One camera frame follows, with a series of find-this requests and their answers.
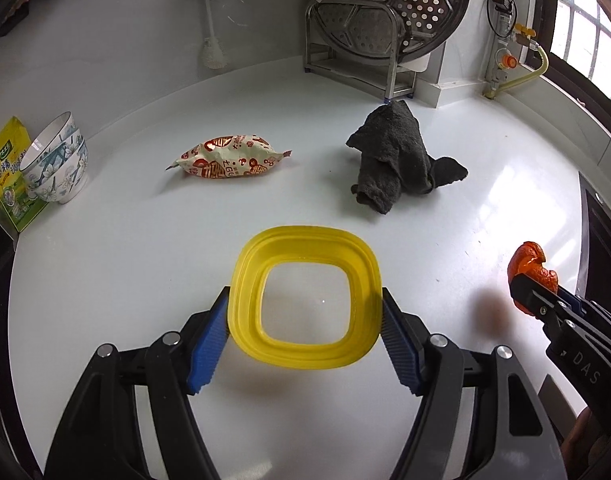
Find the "gray towel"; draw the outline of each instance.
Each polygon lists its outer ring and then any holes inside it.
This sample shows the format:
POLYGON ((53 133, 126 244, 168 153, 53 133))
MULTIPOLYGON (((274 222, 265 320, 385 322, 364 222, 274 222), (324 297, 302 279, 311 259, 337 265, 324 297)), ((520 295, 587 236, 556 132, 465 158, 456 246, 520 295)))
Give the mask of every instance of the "gray towel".
POLYGON ((428 155, 419 121, 404 101, 378 107, 346 145, 361 152, 358 184, 351 188, 357 202, 386 214, 402 192, 426 194, 467 177, 454 158, 428 155))

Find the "yellow plastic lid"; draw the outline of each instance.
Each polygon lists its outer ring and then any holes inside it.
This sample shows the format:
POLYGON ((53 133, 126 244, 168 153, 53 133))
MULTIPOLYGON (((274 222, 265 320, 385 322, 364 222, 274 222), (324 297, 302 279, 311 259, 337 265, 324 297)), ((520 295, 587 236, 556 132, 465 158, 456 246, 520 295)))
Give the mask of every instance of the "yellow plastic lid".
POLYGON ((361 359, 381 330, 381 277, 377 259, 359 237, 329 227, 281 226, 252 238, 237 260, 228 304, 234 341, 250 357, 285 368, 338 368, 361 359), (298 344, 271 338, 262 327, 263 289, 272 267, 313 262, 348 276, 348 332, 334 343, 298 344))

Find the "metal screw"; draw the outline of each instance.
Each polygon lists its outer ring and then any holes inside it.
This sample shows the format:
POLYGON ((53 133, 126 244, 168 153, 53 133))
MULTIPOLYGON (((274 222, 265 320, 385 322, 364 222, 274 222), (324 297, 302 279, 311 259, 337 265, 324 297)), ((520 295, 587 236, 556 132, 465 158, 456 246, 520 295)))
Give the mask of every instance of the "metal screw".
POLYGON ((429 341, 439 348, 445 348, 447 346, 447 337, 441 334, 434 334, 430 336, 429 341))
POLYGON ((106 343, 97 348, 97 355, 99 357, 109 357, 112 354, 114 348, 110 343, 106 343))
POLYGON ((497 347, 497 354, 501 359, 510 359, 512 357, 512 350, 507 346, 499 346, 497 347))
POLYGON ((179 344, 181 340, 182 337, 179 335, 178 332, 166 332, 163 338, 163 342, 167 346, 174 346, 176 344, 179 344))

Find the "white countertop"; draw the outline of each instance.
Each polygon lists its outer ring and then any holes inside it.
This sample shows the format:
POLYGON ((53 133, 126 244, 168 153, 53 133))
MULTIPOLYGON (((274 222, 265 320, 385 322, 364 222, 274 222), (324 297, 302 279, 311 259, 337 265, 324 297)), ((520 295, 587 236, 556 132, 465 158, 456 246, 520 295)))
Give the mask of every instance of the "white countertop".
MULTIPOLYGON (((533 240, 561 285, 575 290, 577 169, 483 98, 439 110, 408 102, 428 153, 455 157, 470 175, 429 196, 404 196, 386 216, 355 202, 349 188, 359 152, 345 146, 379 103, 302 73, 294 60, 183 89, 92 137, 89 183, 22 233, 12 273, 12 378, 39 464, 97 346, 148 346, 180 329, 230 284, 246 241, 283 224, 363 238, 401 309, 462 348, 508 344, 537 389, 552 374, 579 411, 583 401, 545 356, 541 323, 512 305, 506 278, 512 253, 533 240), (199 142, 233 134, 262 135, 292 156, 255 178, 164 171, 199 142)), ((347 319, 342 279, 312 266, 271 274, 268 331, 302 342, 339 336, 347 319)), ((144 390, 137 392, 144 447, 151 475, 163 479, 144 390)), ((418 404, 381 340, 349 367, 305 372, 255 362, 230 339, 212 383, 191 398, 222 478, 266 462, 268 479, 389 478, 418 404)))

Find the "orange toy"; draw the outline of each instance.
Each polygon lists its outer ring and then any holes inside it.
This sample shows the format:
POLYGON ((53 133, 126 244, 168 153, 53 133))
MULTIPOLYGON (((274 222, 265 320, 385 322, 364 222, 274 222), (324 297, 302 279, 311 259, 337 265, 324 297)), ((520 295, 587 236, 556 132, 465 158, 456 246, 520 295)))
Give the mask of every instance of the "orange toy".
MULTIPOLYGON (((540 283, 554 294, 559 290, 559 276, 554 270, 543 268, 545 254, 536 242, 524 242, 516 250, 508 264, 508 285, 517 274, 527 274, 535 282, 540 283)), ((527 308, 517 301, 514 304, 526 314, 532 314, 527 308)))

